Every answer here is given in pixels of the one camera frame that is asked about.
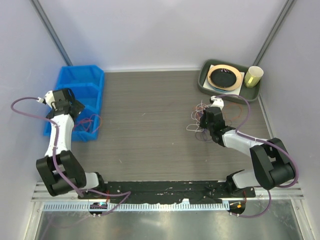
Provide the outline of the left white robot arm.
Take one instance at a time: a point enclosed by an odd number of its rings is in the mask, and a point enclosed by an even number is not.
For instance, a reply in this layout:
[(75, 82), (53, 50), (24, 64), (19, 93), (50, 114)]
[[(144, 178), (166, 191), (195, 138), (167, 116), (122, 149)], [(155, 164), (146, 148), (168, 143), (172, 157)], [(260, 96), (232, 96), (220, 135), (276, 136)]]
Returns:
[(104, 180), (98, 172), (85, 172), (71, 151), (75, 122), (85, 106), (70, 88), (51, 90), (43, 103), (51, 108), (46, 116), (50, 122), (49, 146), (44, 157), (36, 161), (36, 169), (53, 197), (78, 191), (81, 198), (89, 189), (93, 198), (100, 200), (107, 192)]

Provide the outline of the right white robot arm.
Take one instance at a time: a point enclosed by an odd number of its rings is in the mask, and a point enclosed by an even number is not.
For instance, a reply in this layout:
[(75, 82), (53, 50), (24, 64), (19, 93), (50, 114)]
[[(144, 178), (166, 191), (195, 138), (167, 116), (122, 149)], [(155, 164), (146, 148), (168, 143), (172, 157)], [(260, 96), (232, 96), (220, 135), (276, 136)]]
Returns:
[(289, 188), (297, 183), (298, 168), (280, 139), (259, 139), (227, 126), (221, 109), (216, 106), (203, 110), (199, 125), (209, 131), (213, 142), (251, 159), (252, 170), (240, 170), (226, 177), (225, 190), (230, 197), (238, 197), (248, 187), (271, 190)]

